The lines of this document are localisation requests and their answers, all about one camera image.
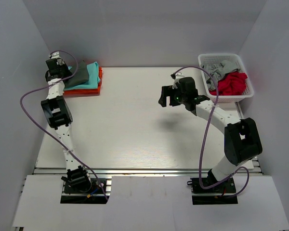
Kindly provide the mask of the dark grey t-shirt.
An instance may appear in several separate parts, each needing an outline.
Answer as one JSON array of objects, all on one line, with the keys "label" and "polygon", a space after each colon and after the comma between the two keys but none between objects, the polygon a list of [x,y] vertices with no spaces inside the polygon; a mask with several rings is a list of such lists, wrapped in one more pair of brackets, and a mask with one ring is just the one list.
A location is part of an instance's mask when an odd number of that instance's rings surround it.
[{"label": "dark grey t-shirt", "polygon": [[89,73],[87,70],[87,64],[85,61],[81,61],[80,63],[78,63],[78,70],[76,74],[72,78],[65,81],[65,88],[68,89],[76,87],[78,85],[85,84],[88,81]]}]

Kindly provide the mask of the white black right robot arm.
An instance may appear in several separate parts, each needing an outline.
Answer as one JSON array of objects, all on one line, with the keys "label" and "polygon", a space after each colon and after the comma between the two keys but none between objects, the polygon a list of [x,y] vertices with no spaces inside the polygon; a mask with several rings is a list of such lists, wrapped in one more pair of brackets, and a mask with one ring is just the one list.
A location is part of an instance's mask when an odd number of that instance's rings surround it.
[{"label": "white black right robot arm", "polygon": [[221,109],[205,95],[199,95],[192,77],[176,79],[172,85],[161,88],[158,103],[162,107],[184,105],[193,115],[207,121],[224,135],[224,157],[209,170],[208,185],[199,176],[202,189],[219,192],[225,181],[231,178],[249,160],[263,151],[256,123],[251,118],[240,119]]}]

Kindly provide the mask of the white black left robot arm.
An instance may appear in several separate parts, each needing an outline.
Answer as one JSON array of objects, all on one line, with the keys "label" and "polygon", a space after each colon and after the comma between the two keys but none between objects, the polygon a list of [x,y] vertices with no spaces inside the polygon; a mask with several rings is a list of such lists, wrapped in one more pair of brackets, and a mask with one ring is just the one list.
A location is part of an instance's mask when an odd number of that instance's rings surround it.
[{"label": "white black left robot arm", "polygon": [[41,101],[41,106],[49,126],[54,129],[58,140],[63,144],[67,176],[62,177],[66,185],[82,193],[92,187],[92,180],[84,165],[71,155],[74,151],[71,137],[73,118],[63,97],[65,84],[62,79],[72,75],[68,66],[60,56],[46,61],[48,71],[45,74],[49,85],[47,98]]}]

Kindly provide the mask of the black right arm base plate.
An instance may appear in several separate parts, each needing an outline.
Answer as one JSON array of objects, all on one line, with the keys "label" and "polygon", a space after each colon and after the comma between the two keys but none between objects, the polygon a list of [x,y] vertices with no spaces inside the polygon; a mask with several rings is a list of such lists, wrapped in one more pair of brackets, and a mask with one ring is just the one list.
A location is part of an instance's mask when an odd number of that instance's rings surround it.
[{"label": "black right arm base plate", "polygon": [[200,186],[199,178],[191,178],[187,181],[191,188],[193,205],[236,205],[238,204],[236,186],[233,178],[222,182],[210,189]]}]

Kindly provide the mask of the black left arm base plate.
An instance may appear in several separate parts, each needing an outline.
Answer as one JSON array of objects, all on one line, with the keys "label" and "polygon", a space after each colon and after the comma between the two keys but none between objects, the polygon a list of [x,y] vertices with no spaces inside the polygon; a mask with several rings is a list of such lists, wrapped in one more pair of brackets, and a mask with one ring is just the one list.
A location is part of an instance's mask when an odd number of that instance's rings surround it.
[{"label": "black left arm base plate", "polygon": [[64,182],[62,188],[61,204],[75,205],[105,205],[110,197],[110,190],[107,188],[107,179],[100,178],[101,185],[106,193],[107,199],[95,178],[91,178],[91,183],[85,184],[84,189],[72,187]]}]

